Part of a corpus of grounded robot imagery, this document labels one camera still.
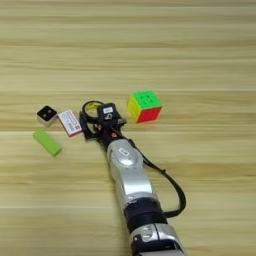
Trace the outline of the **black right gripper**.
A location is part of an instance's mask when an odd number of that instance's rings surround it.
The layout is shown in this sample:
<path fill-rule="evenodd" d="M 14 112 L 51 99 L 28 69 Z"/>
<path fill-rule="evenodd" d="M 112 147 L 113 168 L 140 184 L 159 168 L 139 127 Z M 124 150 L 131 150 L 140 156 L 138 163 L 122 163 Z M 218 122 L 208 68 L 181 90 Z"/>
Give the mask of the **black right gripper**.
<path fill-rule="evenodd" d="M 98 121 L 97 118 L 81 111 L 79 122 L 86 139 L 97 139 L 107 148 L 113 141 L 123 139 L 121 128 L 127 124 L 126 118 L 119 118 L 107 121 Z"/>

